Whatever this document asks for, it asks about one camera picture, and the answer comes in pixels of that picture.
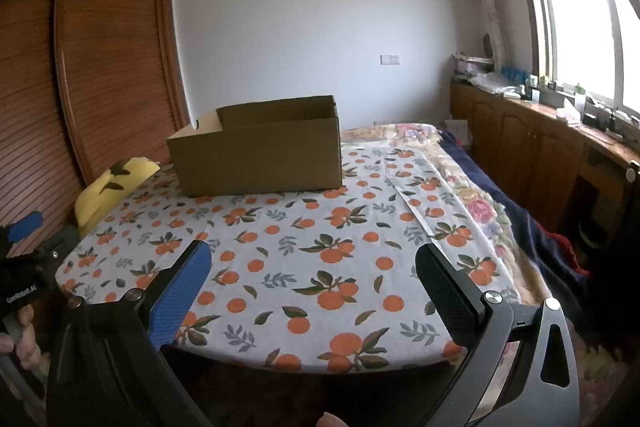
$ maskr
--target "yellow pillow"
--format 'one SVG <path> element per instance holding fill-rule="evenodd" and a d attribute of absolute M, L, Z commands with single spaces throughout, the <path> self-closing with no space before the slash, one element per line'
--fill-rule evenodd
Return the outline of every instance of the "yellow pillow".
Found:
<path fill-rule="evenodd" d="M 80 237 L 91 232 L 114 207 L 159 169 L 146 158 L 132 158 L 113 165 L 76 200 L 76 220 Z"/>

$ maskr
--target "window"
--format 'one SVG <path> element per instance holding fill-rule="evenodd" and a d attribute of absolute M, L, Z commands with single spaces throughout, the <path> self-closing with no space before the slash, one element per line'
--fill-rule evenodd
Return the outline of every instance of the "window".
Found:
<path fill-rule="evenodd" d="M 640 116 L 640 20 L 629 0 L 533 0 L 540 74 Z"/>

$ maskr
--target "countertop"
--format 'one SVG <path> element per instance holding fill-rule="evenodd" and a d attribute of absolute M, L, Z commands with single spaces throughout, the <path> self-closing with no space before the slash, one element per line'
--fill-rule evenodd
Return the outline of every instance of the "countertop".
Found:
<path fill-rule="evenodd" d="M 510 103 L 515 103 L 516 105 L 521 105 L 522 107 L 526 107 L 529 110 L 542 114 L 552 120 L 557 120 L 555 108 L 548 105 L 529 102 L 527 100 L 515 100 L 514 98 L 504 98 L 503 100 Z M 640 153 L 637 153 L 636 151 L 625 147 L 624 145 L 622 145 L 622 143 L 619 143 L 613 138 L 607 136 L 603 131 L 600 131 L 599 129 L 595 129 L 593 127 L 588 127 L 584 124 L 580 124 L 579 126 L 573 127 L 572 129 L 574 129 L 575 132 L 578 132 L 585 138 L 591 140 L 598 149 L 602 150 L 605 154 L 607 154 L 607 156 L 610 156 L 610 158 L 619 163 L 620 166 L 626 167 L 628 163 L 633 160 L 640 163 Z"/>

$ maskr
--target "human hand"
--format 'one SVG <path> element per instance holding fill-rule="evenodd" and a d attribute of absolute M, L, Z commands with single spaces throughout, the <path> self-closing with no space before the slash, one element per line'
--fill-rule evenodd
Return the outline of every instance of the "human hand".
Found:
<path fill-rule="evenodd" d="M 322 418 L 316 423 L 316 427 L 348 427 L 348 425 L 337 416 L 325 412 Z"/>
<path fill-rule="evenodd" d="M 9 335 L 0 334 L 0 354 L 9 354 L 15 347 L 15 354 L 25 369 L 33 369 L 38 367 L 40 363 L 40 347 L 36 344 L 36 333 L 31 324 L 32 320 L 33 308 L 31 305 L 18 311 L 18 322 L 22 326 L 22 336 L 17 346 Z"/>

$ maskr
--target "wardrobe roller shutter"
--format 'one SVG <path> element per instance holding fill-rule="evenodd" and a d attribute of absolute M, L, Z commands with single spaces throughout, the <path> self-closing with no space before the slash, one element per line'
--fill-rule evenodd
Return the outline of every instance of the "wardrobe roller shutter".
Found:
<path fill-rule="evenodd" d="M 33 250 L 72 220 L 82 190 L 52 61 L 54 0 L 0 0 L 0 225 L 34 210 L 44 225 L 14 247 Z"/>
<path fill-rule="evenodd" d="M 169 162 L 179 128 L 167 79 L 162 0 L 56 0 L 56 65 L 87 182 L 121 158 Z"/>

